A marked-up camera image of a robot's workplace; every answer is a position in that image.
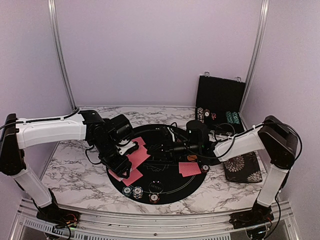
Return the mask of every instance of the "wire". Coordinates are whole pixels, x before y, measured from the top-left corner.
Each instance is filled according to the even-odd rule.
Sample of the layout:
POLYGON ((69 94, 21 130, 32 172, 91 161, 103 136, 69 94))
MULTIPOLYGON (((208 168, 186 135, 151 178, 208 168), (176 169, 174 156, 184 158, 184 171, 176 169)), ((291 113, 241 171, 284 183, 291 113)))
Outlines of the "wire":
POLYGON ((76 216, 74 215, 74 214, 72 214, 72 213, 69 213, 69 214, 67 214, 67 215, 65 215, 66 217, 67 216, 73 216, 73 220, 76 222, 77 221, 77 218, 76 218, 76 216))
POLYGON ((94 149, 95 145, 93 145, 92 147, 90 148, 87 148, 84 153, 86 155, 86 158, 89 160, 90 163, 92 163, 93 165, 98 165, 98 164, 101 164, 101 161, 100 162, 92 162, 88 156, 88 151, 91 151, 92 149, 94 149))
MULTIPOLYGON (((173 129, 171 129, 171 131, 172 131, 172 133, 173 133, 174 135, 177 135, 177 136, 180 137, 180 138, 184 138, 185 140, 188 140, 185 136, 183 136, 183 135, 175 132, 173 129)), ((220 155, 220 156, 204 156, 204 155, 201 155, 201 154, 199 154, 199 153, 196 153, 196 152, 190 150, 190 147, 188 147, 186 144, 184 144, 184 146, 185 146, 185 148, 186 148, 190 153, 192 153, 192 154, 194 154, 194 155, 197 155, 198 157, 206 158, 206 159, 218 159, 218 158, 222 158, 223 156, 225 156, 225 155, 231 150, 231 148, 232 148, 233 145, 235 144, 235 140, 236 140, 236 138, 235 138, 235 136, 234 136, 233 139, 232 139, 232 143, 231 143, 230 147, 227 149, 227 151, 225 151, 225 153, 223 153, 223 154, 220 155)))
POLYGON ((271 219, 270 219, 270 218, 267 218, 267 220, 270 222, 270 227, 269 227, 269 228, 271 228, 271 227, 272 227, 272 225, 273 225, 273 223, 272 223, 272 221, 271 221, 271 219))
POLYGON ((173 123, 170 124, 170 126, 173 126, 173 125, 175 125, 176 128, 178 127, 178 124, 176 121, 174 121, 173 123))
POLYGON ((292 126, 290 126, 290 125, 288 125, 286 123, 283 123, 283 122, 264 122, 264 123, 261 123, 260 125, 256 126, 256 128, 260 127, 260 126, 265 126, 265 125, 281 125, 281 126, 285 126, 285 127, 289 128, 291 131, 293 131, 294 135, 298 138, 299 143, 300 143, 299 153, 296 155, 296 157, 294 159, 296 161, 300 157, 300 155, 302 153, 302 148, 303 148, 301 137, 297 133, 297 131, 292 126))
POLYGON ((276 194, 275 196, 275 202, 276 204, 278 205, 278 208, 279 208, 279 219, 278 221, 276 222, 276 225, 274 226, 274 228, 271 230, 271 232, 264 238, 264 239, 267 239, 268 237, 270 237, 270 235, 276 230, 276 228, 278 227, 279 223, 280 223, 280 220, 281 220, 281 207, 280 207, 280 204, 278 202, 278 199, 277 199, 277 196, 278 196, 278 193, 276 194))
MULTIPOLYGON (((40 213, 42 213, 43 215, 45 215, 45 218, 46 218, 46 219, 49 219, 49 218, 48 218, 48 214, 45 214, 45 213, 41 210, 41 208, 38 207, 38 205, 36 204, 36 202, 35 202, 35 200, 34 200, 33 198, 31 198, 31 199, 32 199, 32 202, 33 202, 34 206, 36 207, 36 209, 37 209, 40 213)), ((52 222, 58 222, 58 223, 60 223, 60 224, 65 225, 66 228, 67 228, 68 231, 69 231, 69 237, 68 237, 66 240, 70 240, 70 239, 71 239, 71 229, 70 229, 70 227, 68 226, 68 224, 67 224, 66 222, 60 221, 60 220, 56 220, 56 219, 50 219, 50 221, 52 221, 52 222)))
POLYGON ((32 119, 32 120, 27 120, 27 121, 15 121, 15 122, 10 122, 7 123, 3 126, 0 126, 0 130, 6 127, 9 127, 11 125, 15 125, 15 124, 30 124, 30 123, 36 123, 36 122, 46 122, 46 121, 56 121, 56 120, 61 120, 61 119, 68 119, 71 118, 73 115, 77 114, 79 112, 79 108, 77 108, 74 112, 70 113, 67 116, 63 116, 63 117, 52 117, 52 118, 42 118, 42 119, 32 119))
POLYGON ((134 138, 134 136, 135 136, 135 133, 132 132, 132 133, 130 134, 129 138, 128 138, 128 141, 127 141, 126 143, 124 143, 124 144, 117 143, 116 145, 117 145, 118 147, 125 147, 125 146, 127 146, 127 145, 132 141, 132 139, 134 138))
POLYGON ((224 122, 224 123, 221 123, 221 124, 219 124, 219 125, 217 125, 217 126, 215 127, 214 133, 213 133, 214 140, 218 141, 217 136, 216 136, 216 131, 217 131, 217 129, 218 129, 220 126, 222 126, 222 125, 230 126, 230 127, 232 128, 232 130, 233 130, 233 135, 236 135, 236 130, 235 130, 234 126, 232 126, 230 123, 224 122))

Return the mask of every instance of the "white marble surface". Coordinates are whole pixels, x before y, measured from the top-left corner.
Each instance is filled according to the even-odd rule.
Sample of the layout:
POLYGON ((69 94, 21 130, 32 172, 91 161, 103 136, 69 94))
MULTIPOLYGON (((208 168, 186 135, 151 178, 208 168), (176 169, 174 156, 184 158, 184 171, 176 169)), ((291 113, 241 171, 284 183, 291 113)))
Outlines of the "white marble surface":
MULTIPOLYGON (((171 124, 184 128, 194 119, 194 108, 174 107, 86 107, 95 109, 103 118, 124 114, 133 127, 145 124, 171 124)), ((102 165, 92 165, 85 156, 85 141, 61 142, 42 182, 54 192, 58 203, 85 209, 117 213, 159 215, 202 214, 250 208, 258 196, 266 171, 259 160, 263 182, 233 183, 226 180, 222 164, 210 167, 202 185, 187 198, 164 205, 133 201, 111 184, 102 165)), ((90 153, 98 162, 98 153, 90 153)))

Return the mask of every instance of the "black pouch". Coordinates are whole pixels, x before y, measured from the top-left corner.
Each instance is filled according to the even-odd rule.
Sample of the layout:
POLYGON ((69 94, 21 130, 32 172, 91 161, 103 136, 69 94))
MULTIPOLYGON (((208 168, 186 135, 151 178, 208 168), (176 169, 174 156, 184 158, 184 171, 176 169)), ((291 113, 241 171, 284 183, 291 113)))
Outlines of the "black pouch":
POLYGON ((262 174, 255 152, 230 158, 223 162, 225 178, 229 182, 253 184, 262 182, 262 174))

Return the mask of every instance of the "white wall panel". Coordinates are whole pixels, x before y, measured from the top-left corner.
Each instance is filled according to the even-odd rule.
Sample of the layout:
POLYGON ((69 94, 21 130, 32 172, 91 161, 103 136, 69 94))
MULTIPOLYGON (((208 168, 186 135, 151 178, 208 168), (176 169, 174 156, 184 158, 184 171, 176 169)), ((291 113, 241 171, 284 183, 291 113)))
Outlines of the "white wall panel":
POLYGON ((56 1, 80 106, 195 104, 199 74, 246 78, 260 0, 56 1))

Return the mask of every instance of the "red playing card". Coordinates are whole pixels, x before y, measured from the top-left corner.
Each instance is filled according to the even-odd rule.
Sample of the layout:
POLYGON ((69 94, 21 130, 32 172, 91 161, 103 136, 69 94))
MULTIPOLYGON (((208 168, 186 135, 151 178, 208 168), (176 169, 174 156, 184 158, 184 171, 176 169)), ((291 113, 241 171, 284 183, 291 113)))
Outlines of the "red playing card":
POLYGON ((133 184, 135 181, 137 181, 139 178, 141 178, 143 174, 139 172, 138 169, 132 170, 130 172, 130 177, 128 179, 123 179, 122 182, 128 187, 131 184, 133 184))
POLYGON ((197 162, 179 162, 179 173, 181 173, 183 177, 189 177, 201 174, 201 170, 197 162))
POLYGON ((129 161, 132 163, 131 169, 135 170, 142 164, 150 155, 147 154, 147 149, 139 144, 139 149, 128 155, 129 161))
POLYGON ((142 137, 137 137, 135 139, 132 139, 131 141, 132 142, 137 142, 139 144, 139 146, 143 146, 143 145, 146 144, 145 141, 142 139, 142 137))
POLYGON ((115 179, 117 179, 119 182, 122 181, 122 177, 117 176, 117 174, 115 174, 113 171, 111 171, 110 169, 108 170, 108 172, 110 173, 110 175, 112 177, 114 177, 115 179))

